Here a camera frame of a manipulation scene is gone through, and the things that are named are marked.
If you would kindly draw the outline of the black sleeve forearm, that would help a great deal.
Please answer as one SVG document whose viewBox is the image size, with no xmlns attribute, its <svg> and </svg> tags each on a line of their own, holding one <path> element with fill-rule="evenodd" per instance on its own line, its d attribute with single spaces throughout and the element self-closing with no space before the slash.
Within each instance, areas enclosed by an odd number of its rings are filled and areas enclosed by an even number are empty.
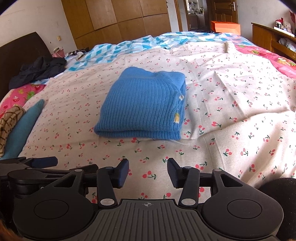
<svg viewBox="0 0 296 241">
<path fill-rule="evenodd" d="M 276 200 L 282 207 L 284 217 L 277 232 L 279 240 L 296 240 L 296 180 L 280 178 L 259 187 L 259 191 Z"/>
</svg>

